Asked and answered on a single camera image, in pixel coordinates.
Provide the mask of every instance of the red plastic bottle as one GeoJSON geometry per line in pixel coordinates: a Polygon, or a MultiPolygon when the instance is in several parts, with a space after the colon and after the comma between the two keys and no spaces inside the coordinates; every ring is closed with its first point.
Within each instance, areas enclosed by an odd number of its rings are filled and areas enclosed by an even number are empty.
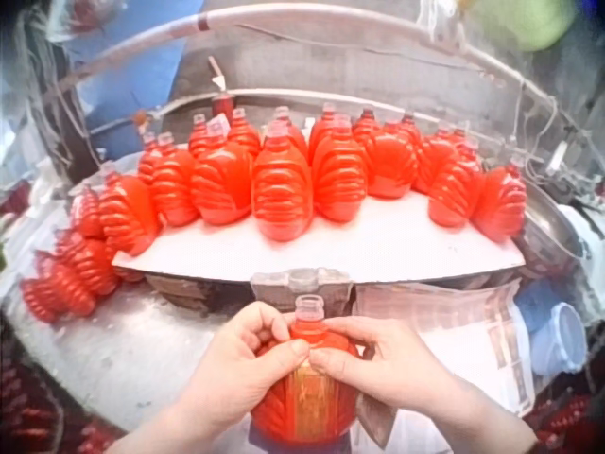
{"type": "Polygon", "coordinates": [[[199,157],[191,179],[191,196],[204,221],[235,222],[251,211],[252,157],[235,142],[228,143],[220,125],[211,126],[208,150],[199,157]]]}
{"type": "Polygon", "coordinates": [[[306,162],[309,162],[309,149],[304,140],[304,135],[296,126],[292,124],[290,119],[290,110],[287,106],[281,106],[275,109],[275,119],[284,121],[287,124],[287,133],[292,145],[304,156],[306,162]]]}
{"type": "Polygon", "coordinates": [[[334,116],[337,113],[335,105],[331,102],[323,104],[323,112],[320,120],[318,120],[311,130],[311,136],[309,137],[309,164],[313,165],[313,159],[315,157],[315,151],[320,145],[320,142],[332,131],[332,123],[334,122],[334,116]]]}
{"type": "Polygon", "coordinates": [[[368,194],[383,199],[399,199],[411,188],[418,175],[418,160],[406,133],[375,131],[366,140],[368,154],[368,194]]]}
{"type": "Polygon", "coordinates": [[[441,169],[456,160],[456,149],[450,138],[447,127],[440,124],[437,134],[426,137],[421,148],[417,149],[418,178],[414,183],[414,189],[418,192],[428,194],[441,169]]]}
{"type": "Polygon", "coordinates": [[[461,228],[475,211],[483,183],[476,149],[476,141],[467,139],[456,161],[446,164],[431,186],[428,216],[442,227],[461,228]]]}
{"type": "MultiPolygon", "coordinates": [[[[108,238],[105,242],[105,256],[110,264],[113,262],[116,254],[117,249],[113,246],[112,240],[108,238]]],[[[145,279],[145,275],[139,271],[123,270],[121,268],[114,267],[113,265],[112,270],[117,277],[125,280],[126,282],[139,282],[145,279]]]]}
{"type": "Polygon", "coordinates": [[[160,234],[161,224],[151,190],[139,178],[115,174],[101,196],[99,213],[106,238],[130,255],[145,251],[160,234]]]}
{"type": "MultiPolygon", "coordinates": [[[[336,348],[358,356],[346,337],[328,331],[323,322],[323,300],[303,295],[296,300],[292,339],[304,339],[311,348],[336,348]]],[[[270,342],[258,355],[275,345],[270,342]]],[[[357,391],[316,372],[308,362],[271,387],[251,412],[252,421],[269,438],[293,445],[324,445],[338,439],[355,419],[357,391]]]]}
{"type": "Polygon", "coordinates": [[[199,218],[191,200],[191,178],[196,160],[184,149],[162,157],[155,165],[151,196],[158,213],[172,227],[182,227],[199,218]]]}
{"type": "Polygon", "coordinates": [[[51,324],[57,321],[60,314],[45,304],[39,282],[38,279],[21,279],[19,287],[29,312],[41,322],[51,324]]]}
{"type": "Polygon", "coordinates": [[[516,166],[499,167],[484,179],[473,224],[491,241],[503,242],[523,229],[527,191],[516,166]]]}
{"type": "Polygon", "coordinates": [[[161,157],[162,153],[158,148],[155,134],[153,132],[143,134],[143,156],[141,156],[138,166],[138,176],[143,183],[151,184],[155,163],[161,157]]]}
{"type": "Polygon", "coordinates": [[[466,141],[466,130],[467,128],[462,125],[458,125],[454,128],[454,132],[452,132],[452,136],[450,138],[450,141],[452,142],[452,145],[454,145],[454,147],[457,147],[458,145],[464,145],[466,141]]]}
{"type": "Polygon", "coordinates": [[[86,288],[94,295],[106,296],[112,293],[119,280],[107,260],[105,243],[98,239],[80,239],[70,260],[70,265],[86,288]]]}
{"type": "Polygon", "coordinates": [[[368,195],[368,157],[353,139],[347,115],[336,116],[331,137],[317,149],[313,188],[317,210],[335,222],[353,220],[368,195]]]}
{"type": "Polygon", "coordinates": [[[189,152],[194,157],[198,157],[206,150],[206,141],[208,140],[208,127],[206,125],[206,115],[198,113],[193,117],[193,130],[189,136],[189,152]]]}
{"type": "Polygon", "coordinates": [[[313,217],[311,169],[280,121],[269,124],[265,147],[254,163],[252,212],[263,235],[275,241],[298,238],[313,217]]]}
{"type": "Polygon", "coordinates": [[[71,267],[45,251],[36,251],[34,258],[40,279],[47,282],[72,313],[85,317],[95,310],[95,298],[71,267]]]}
{"type": "Polygon", "coordinates": [[[74,198],[70,219],[71,225],[86,238],[102,239],[104,237],[98,205],[98,195],[91,186],[85,183],[80,194],[74,198]]]}
{"type": "Polygon", "coordinates": [[[366,106],[361,112],[361,116],[353,125],[353,138],[361,145],[365,146],[364,141],[374,131],[380,131],[380,125],[374,118],[374,110],[371,106],[366,106]]]}
{"type": "Polygon", "coordinates": [[[411,143],[414,146],[414,150],[417,150],[423,145],[423,135],[414,122],[414,113],[404,113],[399,129],[409,136],[411,143]]]}
{"type": "Polygon", "coordinates": [[[246,119],[246,111],[243,107],[233,109],[233,121],[227,140],[243,147],[252,160],[261,152],[261,137],[256,128],[246,119]]]}

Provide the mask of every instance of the white board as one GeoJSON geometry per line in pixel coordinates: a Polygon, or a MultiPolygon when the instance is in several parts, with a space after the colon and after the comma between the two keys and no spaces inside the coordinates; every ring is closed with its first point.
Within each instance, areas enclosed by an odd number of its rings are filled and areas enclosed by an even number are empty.
{"type": "Polygon", "coordinates": [[[119,253],[114,265],[170,275],[249,281],[256,272],[331,268],[357,283],[425,281],[520,267],[525,260],[508,241],[491,242],[472,225],[452,232],[427,214],[428,198],[410,193],[397,201],[367,198],[345,225],[316,216],[289,243],[267,240],[253,217],[213,227],[202,220],[166,228],[138,257],[119,253]]]}

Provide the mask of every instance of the wall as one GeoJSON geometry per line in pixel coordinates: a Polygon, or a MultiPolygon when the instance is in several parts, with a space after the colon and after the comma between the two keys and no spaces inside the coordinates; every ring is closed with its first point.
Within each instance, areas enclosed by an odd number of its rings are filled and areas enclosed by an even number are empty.
{"type": "MultiPolygon", "coordinates": [[[[204,9],[249,3],[266,2],[207,0],[204,9]]],[[[333,0],[328,3],[372,9],[409,20],[415,20],[419,13],[417,1],[333,0]]],[[[585,121],[586,103],[596,88],[599,68],[605,66],[602,47],[605,35],[602,30],[596,30],[580,18],[552,48],[524,53],[493,44],[491,39],[485,37],[479,24],[472,20],[468,22],[472,44],[536,80],[579,121],[585,121]]],[[[406,56],[384,56],[352,48],[294,43],[242,28],[213,31],[204,34],[203,38],[188,40],[171,98],[214,91],[215,87],[210,82],[212,74],[205,64],[207,57],[212,54],[221,64],[231,88],[302,88],[363,96],[453,121],[470,119],[475,129],[493,135],[506,136],[512,131],[518,87],[503,86],[501,82],[494,84],[472,71],[419,63],[415,59],[456,65],[463,64],[462,61],[425,51],[414,43],[388,36],[380,29],[358,30],[346,24],[325,24],[320,21],[267,23],[260,26],[303,40],[365,45],[398,51],[406,56]]],[[[270,115],[269,107],[250,107],[250,115],[257,123],[266,121],[270,115]]],[[[318,108],[310,109],[313,111],[311,113],[316,114],[318,108]]],[[[524,103],[524,108],[528,110],[530,103],[524,103]]],[[[298,119],[306,114],[299,109],[298,119]]],[[[594,138],[601,152],[605,148],[604,117],[605,101],[602,96],[595,102],[594,112],[586,124],[588,128],[596,129],[594,138]]],[[[190,113],[171,115],[164,128],[184,138],[190,121],[190,113]]],[[[533,145],[531,138],[536,136],[546,121],[546,113],[540,113],[529,121],[528,147],[533,145]]],[[[563,137],[560,126],[541,141],[541,147],[556,147],[563,137]]],[[[591,158],[586,153],[583,157],[591,158]]]]}

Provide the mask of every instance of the metal bowl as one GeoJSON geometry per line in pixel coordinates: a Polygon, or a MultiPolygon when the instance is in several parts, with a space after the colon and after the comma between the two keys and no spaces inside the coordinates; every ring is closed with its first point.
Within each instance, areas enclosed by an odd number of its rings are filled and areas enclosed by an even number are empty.
{"type": "Polygon", "coordinates": [[[568,274],[582,259],[576,230],[540,187],[526,180],[527,207],[523,233],[516,239],[531,277],[568,274]]]}

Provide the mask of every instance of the metal pipe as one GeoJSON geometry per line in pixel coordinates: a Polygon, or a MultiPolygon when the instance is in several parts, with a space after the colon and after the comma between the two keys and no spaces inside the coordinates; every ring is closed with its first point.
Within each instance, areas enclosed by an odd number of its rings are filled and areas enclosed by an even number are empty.
{"type": "MultiPolygon", "coordinates": [[[[44,94],[44,102],[48,102],[57,93],[68,90],[81,80],[101,71],[105,71],[134,55],[149,50],[157,45],[169,43],[172,40],[191,36],[200,32],[216,30],[228,26],[238,26],[266,20],[318,20],[329,19],[339,23],[363,28],[368,25],[379,26],[381,30],[391,34],[405,36],[419,44],[445,55],[452,55],[442,47],[431,42],[428,30],[405,19],[396,18],[387,14],[341,7],[336,5],[306,4],[306,3],[271,3],[261,5],[248,5],[225,9],[216,9],[208,12],[184,17],[162,26],[156,26],[148,31],[139,33],[123,43],[103,52],[96,60],[91,61],[63,78],[56,87],[44,94]]],[[[470,45],[465,45],[457,56],[474,64],[495,77],[508,82],[525,84],[525,93],[539,102],[550,112],[558,109],[556,100],[541,90],[535,83],[526,80],[521,73],[508,67],[498,59],[482,52],[470,45]]],[[[559,111],[562,118],[570,125],[581,129],[568,113],[559,111]]],[[[589,146],[596,150],[592,141],[589,146]]]]}

